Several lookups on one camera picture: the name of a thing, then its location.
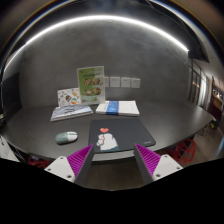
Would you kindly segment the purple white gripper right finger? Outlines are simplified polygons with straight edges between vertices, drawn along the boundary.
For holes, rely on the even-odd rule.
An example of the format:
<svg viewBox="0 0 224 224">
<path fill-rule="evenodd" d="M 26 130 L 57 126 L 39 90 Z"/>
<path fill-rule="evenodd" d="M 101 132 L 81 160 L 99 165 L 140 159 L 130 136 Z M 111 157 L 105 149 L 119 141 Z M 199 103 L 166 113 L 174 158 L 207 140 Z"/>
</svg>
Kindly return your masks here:
<svg viewBox="0 0 224 224">
<path fill-rule="evenodd" d="M 160 156 L 139 144 L 134 145 L 134 155 L 145 185 L 182 169 L 168 154 Z"/>
</svg>

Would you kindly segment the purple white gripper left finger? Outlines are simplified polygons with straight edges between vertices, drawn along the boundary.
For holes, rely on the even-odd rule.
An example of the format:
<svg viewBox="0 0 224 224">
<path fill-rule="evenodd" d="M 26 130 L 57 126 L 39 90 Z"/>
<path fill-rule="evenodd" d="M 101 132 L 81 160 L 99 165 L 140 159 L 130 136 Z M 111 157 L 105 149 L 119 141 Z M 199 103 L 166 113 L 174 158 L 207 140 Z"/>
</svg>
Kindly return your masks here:
<svg viewBox="0 0 224 224">
<path fill-rule="evenodd" d="M 83 186 L 93 156 L 94 147 L 93 145 L 89 145 L 68 157 L 59 156 L 45 168 L 45 171 L 79 186 Z"/>
</svg>

